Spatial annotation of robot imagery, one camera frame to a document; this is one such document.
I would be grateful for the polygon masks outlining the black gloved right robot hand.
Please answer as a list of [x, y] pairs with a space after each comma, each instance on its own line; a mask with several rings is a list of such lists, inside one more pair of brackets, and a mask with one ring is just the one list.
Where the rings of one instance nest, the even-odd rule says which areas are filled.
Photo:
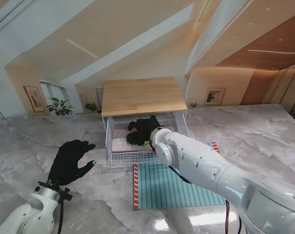
[[128, 124], [130, 133], [127, 135], [126, 140], [131, 145], [142, 146], [146, 141], [149, 141], [152, 131], [158, 127], [162, 127], [162, 125], [157, 121], [156, 116], [131, 121]]

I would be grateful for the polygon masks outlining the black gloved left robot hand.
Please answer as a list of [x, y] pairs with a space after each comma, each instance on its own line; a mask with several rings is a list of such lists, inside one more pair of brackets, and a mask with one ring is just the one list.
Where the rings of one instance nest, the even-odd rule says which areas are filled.
[[65, 186], [84, 177], [96, 164], [94, 160], [79, 168], [78, 162], [95, 144], [75, 139], [60, 146], [51, 166], [47, 181], [56, 186]]

